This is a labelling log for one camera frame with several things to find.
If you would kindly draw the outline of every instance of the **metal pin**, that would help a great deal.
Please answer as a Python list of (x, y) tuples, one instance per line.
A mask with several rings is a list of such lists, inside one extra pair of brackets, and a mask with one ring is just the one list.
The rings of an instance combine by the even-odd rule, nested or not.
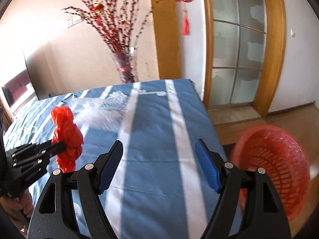
[(61, 172), (60, 169), (55, 169), (55, 170), (53, 171), (53, 175), (58, 175), (58, 174), (60, 174), (60, 172)]
[(258, 168), (258, 172), (259, 172), (260, 174), (265, 174), (265, 173), (266, 173), (266, 170), (265, 170), (264, 168), (262, 168), (262, 167), (259, 167), (259, 168)]
[(85, 166), (85, 169), (86, 169), (86, 170), (91, 170), (91, 169), (93, 169), (93, 167), (94, 167), (94, 164), (87, 164), (87, 165)]
[(234, 165), (233, 165), (232, 163), (230, 163), (230, 162), (226, 162), (226, 163), (224, 164), (224, 166), (225, 166), (227, 169), (232, 169), (232, 168), (234, 167)]

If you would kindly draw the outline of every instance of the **blue gripper pad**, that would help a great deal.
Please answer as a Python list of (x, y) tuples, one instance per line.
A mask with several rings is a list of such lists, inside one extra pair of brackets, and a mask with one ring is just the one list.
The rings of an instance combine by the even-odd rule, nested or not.
[(110, 187), (111, 181), (114, 177), (116, 169), (123, 156), (123, 146), (117, 146), (111, 153), (108, 161), (106, 162), (103, 170), (100, 173), (100, 181), (98, 186), (98, 194), (101, 195), (103, 191)]
[(219, 172), (210, 158), (207, 149), (200, 141), (197, 141), (195, 144), (195, 154), (204, 172), (208, 185), (219, 193), (221, 190)]

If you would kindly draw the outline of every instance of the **glass door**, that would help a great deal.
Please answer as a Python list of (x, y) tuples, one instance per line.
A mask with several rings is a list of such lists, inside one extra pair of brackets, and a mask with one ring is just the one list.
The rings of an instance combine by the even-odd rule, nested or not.
[(264, 0), (213, 0), (209, 106), (253, 102), (264, 61), (265, 11)]

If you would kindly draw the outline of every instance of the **wooden door frame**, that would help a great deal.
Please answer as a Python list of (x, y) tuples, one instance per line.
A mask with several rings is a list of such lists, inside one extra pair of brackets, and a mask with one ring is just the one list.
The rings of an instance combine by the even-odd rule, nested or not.
[(160, 79), (181, 78), (180, 34), (173, 0), (151, 0)]
[[(203, 103), (209, 105), (213, 67), (213, 2), (204, 0), (206, 15), (206, 74)], [(262, 73), (253, 101), (253, 108), (266, 117), (275, 95), (283, 66), (286, 47), (286, 14), (284, 0), (265, 0), (267, 39)]]

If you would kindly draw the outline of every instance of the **red basket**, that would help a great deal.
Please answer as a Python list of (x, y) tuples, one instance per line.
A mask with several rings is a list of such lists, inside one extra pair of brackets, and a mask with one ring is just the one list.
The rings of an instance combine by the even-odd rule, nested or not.
[[(246, 131), (234, 146), (231, 161), (240, 169), (264, 168), (277, 189), (288, 221), (302, 210), (309, 191), (308, 158), (298, 142), (286, 131), (270, 125)], [(246, 190), (239, 203), (244, 209)]]

